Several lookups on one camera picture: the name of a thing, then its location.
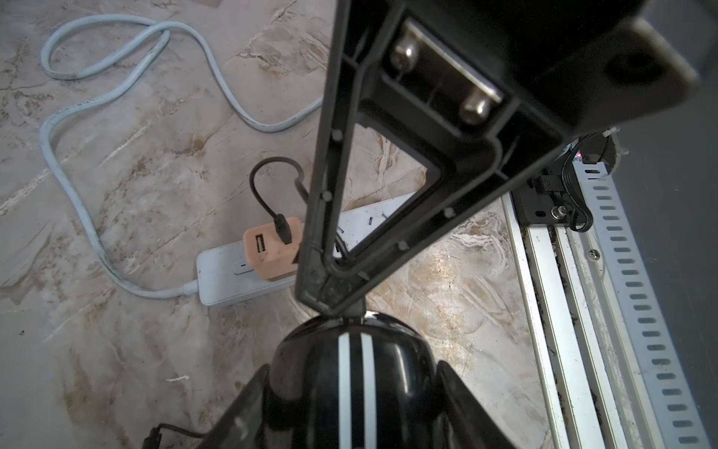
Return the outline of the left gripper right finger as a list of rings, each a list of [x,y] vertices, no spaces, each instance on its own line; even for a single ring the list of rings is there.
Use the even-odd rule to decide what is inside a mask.
[[[442,391],[441,411],[461,448],[516,447],[448,362],[439,361],[437,376]]]

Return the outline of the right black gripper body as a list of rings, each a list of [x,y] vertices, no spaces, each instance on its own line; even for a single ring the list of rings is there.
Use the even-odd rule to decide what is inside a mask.
[[[471,123],[461,118],[469,86],[442,103],[447,118],[403,102],[392,121],[403,146],[469,146],[520,108],[555,146],[673,108],[701,78],[697,1],[411,1],[406,12],[499,97]]]

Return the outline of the grey-blue power strip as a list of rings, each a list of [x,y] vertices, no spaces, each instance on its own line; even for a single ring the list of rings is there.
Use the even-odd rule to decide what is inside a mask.
[[[406,194],[340,213],[340,237],[349,249],[355,248],[410,198]],[[292,286],[302,227],[297,217],[288,222],[293,239],[289,244],[269,223],[246,231],[242,241],[201,253],[196,260],[201,303],[224,307]]]

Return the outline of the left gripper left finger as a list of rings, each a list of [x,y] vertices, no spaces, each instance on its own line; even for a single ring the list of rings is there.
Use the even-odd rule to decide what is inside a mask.
[[[198,445],[204,448],[256,448],[263,426],[264,390],[269,365],[262,366]]]

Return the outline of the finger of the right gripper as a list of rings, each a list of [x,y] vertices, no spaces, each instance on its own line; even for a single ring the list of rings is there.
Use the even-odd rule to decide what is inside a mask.
[[[403,146],[392,121],[405,101],[447,118],[442,103],[469,86],[462,121],[494,109],[488,80],[409,22],[410,1],[341,1],[328,57],[317,151],[295,294],[330,316],[347,314],[415,254],[539,169],[565,141],[542,142],[526,108],[493,138],[469,146]],[[349,249],[340,213],[409,194]]]

